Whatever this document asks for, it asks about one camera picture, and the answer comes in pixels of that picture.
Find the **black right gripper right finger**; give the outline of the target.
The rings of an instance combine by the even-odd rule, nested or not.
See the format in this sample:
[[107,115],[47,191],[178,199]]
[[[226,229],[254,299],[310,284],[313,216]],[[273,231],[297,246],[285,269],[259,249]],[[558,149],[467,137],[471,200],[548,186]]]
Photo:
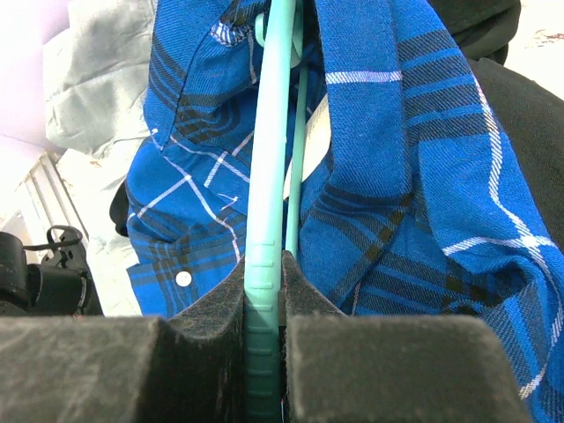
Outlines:
[[528,422],[501,341],[467,315],[347,316],[283,255],[292,422]]

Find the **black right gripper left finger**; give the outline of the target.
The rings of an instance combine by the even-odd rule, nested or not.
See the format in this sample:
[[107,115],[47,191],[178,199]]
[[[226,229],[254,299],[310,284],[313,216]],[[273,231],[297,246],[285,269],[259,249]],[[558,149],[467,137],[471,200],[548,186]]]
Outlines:
[[4,422],[241,422],[243,269],[169,321],[1,321]]

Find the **teal hanger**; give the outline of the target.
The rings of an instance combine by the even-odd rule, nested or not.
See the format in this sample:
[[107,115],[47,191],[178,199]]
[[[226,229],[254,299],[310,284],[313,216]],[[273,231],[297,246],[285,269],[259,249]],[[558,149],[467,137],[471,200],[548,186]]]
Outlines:
[[303,3],[273,1],[256,17],[263,46],[250,166],[244,264],[245,420],[284,418],[280,329],[286,322],[282,284],[284,182],[292,68],[302,58]]

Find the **blue plaid shirt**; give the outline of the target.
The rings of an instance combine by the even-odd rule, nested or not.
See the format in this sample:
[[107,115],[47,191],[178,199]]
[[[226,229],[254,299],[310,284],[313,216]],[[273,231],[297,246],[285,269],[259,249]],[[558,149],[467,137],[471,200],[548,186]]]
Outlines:
[[[161,1],[126,177],[129,278],[172,317],[247,246],[267,1]],[[298,261],[355,315],[472,314],[501,339],[537,422],[563,419],[563,255],[514,137],[425,1],[307,1],[307,106],[331,140],[301,188]]]

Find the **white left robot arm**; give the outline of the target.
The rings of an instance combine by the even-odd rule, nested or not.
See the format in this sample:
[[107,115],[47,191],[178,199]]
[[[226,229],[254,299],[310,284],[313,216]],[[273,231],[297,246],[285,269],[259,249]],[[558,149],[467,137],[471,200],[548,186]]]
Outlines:
[[85,258],[83,234],[56,225],[45,244],[1,233],[1,316],[103,316]]

